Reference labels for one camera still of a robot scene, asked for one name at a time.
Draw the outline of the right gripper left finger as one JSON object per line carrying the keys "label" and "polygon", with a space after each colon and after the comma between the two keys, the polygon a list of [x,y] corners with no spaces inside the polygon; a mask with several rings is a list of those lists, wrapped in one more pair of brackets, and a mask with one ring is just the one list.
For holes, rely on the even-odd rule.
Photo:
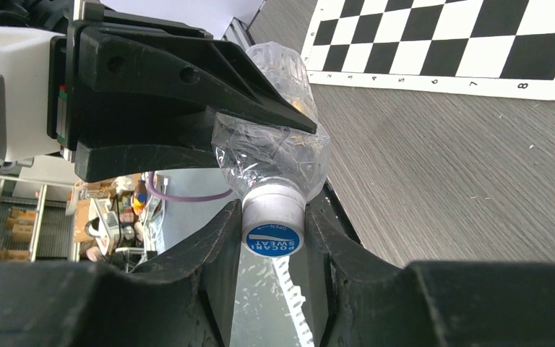
{"label": "right gripper left finger", "polygon": [[104,262],[0,262],[0,346],[228,346],[241,203],[125,273]]}

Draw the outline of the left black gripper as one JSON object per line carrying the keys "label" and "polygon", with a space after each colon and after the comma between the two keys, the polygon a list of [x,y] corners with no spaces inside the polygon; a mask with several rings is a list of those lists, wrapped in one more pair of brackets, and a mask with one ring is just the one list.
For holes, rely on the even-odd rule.
{"label": "left black gripper", "polygon": [[[241,47],[206,30],[102,9],[96,20],[47,14],[50,41],[47,135],[76,150],[86,182],[181,168],[216,168],[215,116],[315,133]],[[178,116],[111,126],[145,114]]]}

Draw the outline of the clear bottle blue cap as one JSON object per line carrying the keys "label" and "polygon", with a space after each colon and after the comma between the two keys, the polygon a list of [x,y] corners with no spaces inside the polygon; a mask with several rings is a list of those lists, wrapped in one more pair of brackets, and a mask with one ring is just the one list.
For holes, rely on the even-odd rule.
{"label": "clear bottle blue cap", "polygon": [[[247,55],[279,94],[308,119],[318,120],[301,55],[276,42],[250,47]],[[219,113],[212,146],[226,183],[240,197],[265,183],[288,184],[306,201],[322,190],[330,166],[331,144],[319,124],[308,134],[289,127],[263,126]]]}

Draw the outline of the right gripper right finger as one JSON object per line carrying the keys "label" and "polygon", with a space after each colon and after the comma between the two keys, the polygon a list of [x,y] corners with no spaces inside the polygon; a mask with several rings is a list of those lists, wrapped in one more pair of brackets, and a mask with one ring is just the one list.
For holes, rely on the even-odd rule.
{"label": "right gripper right finger", "polygon": [[555,263],[398,268],[313,207],[305,244],[318,346],[555,346]]}

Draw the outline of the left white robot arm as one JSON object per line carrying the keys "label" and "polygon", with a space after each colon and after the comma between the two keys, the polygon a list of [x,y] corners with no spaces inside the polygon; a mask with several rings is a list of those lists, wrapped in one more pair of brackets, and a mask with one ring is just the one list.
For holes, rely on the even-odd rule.
{"label": "left white robot arm", "polygon": [[315,133],[235,43],[99,1],[0,1],[0,160],[97,182],[214,168],[215,113]]}

